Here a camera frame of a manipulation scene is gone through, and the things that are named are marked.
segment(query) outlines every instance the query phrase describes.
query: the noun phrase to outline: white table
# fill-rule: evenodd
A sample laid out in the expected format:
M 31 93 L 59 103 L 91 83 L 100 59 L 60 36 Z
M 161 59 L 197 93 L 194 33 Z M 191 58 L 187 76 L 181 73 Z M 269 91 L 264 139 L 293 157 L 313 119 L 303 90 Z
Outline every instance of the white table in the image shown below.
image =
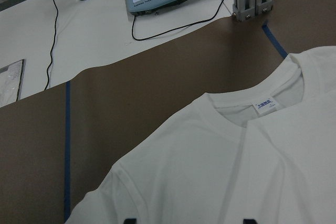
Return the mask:
M 50 86 L 71 80 L 79 72 L 104 66 L 194 31 L 207 23 L 146 41 L 131 36 L 133 16 L 124 0 L 55 0 L 59 9 Z M 140 16 L 135 36 L 148 37 L 212 17 L 221 0 L 189 0 L 179 6 Z M 216 19 L 230 15 L 226 0 Z M 56 10 L 52 0 L 27 0 L 0 12 L 0 67 L 26 59 L 21 98 L 43 91 L 50 63 Z

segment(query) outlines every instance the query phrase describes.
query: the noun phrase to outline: brown paper sheet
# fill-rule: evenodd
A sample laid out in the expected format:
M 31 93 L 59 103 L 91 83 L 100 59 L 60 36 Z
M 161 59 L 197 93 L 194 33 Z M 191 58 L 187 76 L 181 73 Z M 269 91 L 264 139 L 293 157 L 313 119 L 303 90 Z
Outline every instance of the brown paper sheet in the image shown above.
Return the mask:
M 335 0 L 275 0 L 244 23 L 222 18 L 71 80 L 71 207 L 112 164 L 204 92 L 252 87 L 288 52 L 336 45 Z M 0 223 L 61 223 L 65 84 L 0 109 Z

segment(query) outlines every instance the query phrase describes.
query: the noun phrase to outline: white t-shirt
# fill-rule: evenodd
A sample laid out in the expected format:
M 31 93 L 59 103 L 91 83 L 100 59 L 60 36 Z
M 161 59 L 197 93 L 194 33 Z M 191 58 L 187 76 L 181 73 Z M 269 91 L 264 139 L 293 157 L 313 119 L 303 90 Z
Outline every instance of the white t-shirt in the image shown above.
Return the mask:
M 336 47 L 321 47 L 253 88 L 204 94 L 118 160 L 67 224 L 331 223 L 334 89 Z

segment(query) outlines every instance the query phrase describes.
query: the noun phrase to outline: clear plastic packaging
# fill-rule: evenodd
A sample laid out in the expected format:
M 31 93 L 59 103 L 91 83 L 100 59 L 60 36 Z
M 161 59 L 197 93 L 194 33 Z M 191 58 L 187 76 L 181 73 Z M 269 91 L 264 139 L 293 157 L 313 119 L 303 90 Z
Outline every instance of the clear plastic packaging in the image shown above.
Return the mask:
M 0 107 L 19 99 L 24 60 L 0 68 Z

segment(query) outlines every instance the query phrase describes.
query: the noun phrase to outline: t-shirt sleeve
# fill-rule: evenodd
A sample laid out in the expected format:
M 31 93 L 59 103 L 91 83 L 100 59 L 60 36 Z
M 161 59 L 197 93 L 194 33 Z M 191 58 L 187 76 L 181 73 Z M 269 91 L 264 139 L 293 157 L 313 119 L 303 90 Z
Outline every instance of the t-shirt sleeve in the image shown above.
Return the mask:
M 112 169 L 101 185 L 87 193 L 73 209 L 66 224 L 123 224 L 128 218 L 138 219 L 139 214 L 127 188 Z

